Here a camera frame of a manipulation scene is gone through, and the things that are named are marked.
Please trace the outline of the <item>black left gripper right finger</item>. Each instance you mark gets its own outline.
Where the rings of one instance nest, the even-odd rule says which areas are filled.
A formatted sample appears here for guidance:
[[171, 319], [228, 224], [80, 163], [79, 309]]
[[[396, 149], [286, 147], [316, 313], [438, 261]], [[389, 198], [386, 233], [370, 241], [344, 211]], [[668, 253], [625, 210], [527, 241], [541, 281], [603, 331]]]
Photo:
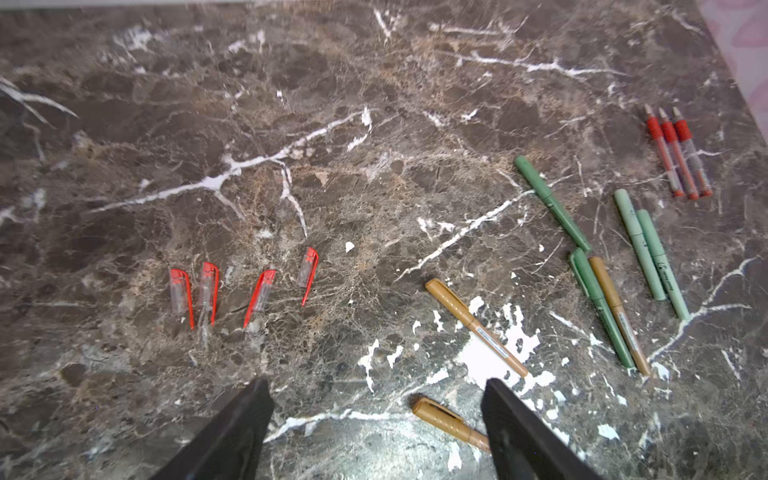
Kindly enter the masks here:
[[588, 466], [497, 378], [481, 411], [499, 479], [586, 479]]

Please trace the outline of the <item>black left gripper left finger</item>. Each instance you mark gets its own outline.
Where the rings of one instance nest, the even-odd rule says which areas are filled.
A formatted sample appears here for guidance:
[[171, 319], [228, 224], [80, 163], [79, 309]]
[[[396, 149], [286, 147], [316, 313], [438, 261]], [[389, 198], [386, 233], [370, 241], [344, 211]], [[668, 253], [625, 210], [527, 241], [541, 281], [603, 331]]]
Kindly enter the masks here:
[[269, 384], [252, 380], [155, 479], [254, 479], [274, 411]]

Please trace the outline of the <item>red pen cap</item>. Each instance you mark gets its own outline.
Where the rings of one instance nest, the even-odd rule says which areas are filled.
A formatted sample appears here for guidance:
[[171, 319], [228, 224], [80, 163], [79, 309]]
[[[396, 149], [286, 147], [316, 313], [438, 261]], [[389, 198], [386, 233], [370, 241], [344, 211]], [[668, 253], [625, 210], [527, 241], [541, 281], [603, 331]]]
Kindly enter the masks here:
[[202, 315], [211, 325], [215, 324], [218, 291], [220, 282], [220, 270], [211, 262], [204, 262], [200, 276], [200, 305]]
[[304, 289], [302, 297], [302, 305], [305, 305], [311, 292], [312, 283], [314, 281], [315, 273], [319, 262], [319, 256], [317, 251], [308, 247], [305, 251], [304, 257], [300, 265], [300, 271], [297, 278], [297, 284], [300, 288]]
[[195, 328], [190, 278], [186, 271], [178, 268], [169, 270], [169, 288], [172, 312], [186, 319], [189, 328]]
[[257, 312], [263, 312], [266, 309], [276, 274], [275, 269], [267, 269], [260, 274], [246, 309], [243, 328], [249, 326]]

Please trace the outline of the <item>dark green pen short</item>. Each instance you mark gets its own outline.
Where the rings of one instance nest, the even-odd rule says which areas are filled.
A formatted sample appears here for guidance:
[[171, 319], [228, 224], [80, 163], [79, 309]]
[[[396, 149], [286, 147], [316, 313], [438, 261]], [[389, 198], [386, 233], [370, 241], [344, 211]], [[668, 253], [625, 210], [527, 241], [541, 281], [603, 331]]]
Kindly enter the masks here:
[[633, 368], [635, 366], [634, 360], [610, 311], [605, 294], [592, 270], [586, 253], [581, 248], [576, 248], [569, 255], [569, 263], [577, 282], [596, 309], [620, 363], [625, 368]]

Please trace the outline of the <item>gold pen thin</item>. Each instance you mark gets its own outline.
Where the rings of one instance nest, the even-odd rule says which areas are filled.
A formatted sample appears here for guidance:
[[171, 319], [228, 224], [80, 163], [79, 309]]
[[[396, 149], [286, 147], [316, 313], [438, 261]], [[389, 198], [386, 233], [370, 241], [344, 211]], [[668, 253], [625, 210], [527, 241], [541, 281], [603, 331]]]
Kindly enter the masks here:
[[603, 290], [605, 299], [617, 322], [617, 326], [629, 349], [635, 366], [642, 375], [650, 377], [652, 375], [650, 365], [632, 330], [623, 302], [616, 290], [613, 280], [608, 274], [604, 261], [597, 256], [590, 257], [588, 261]]

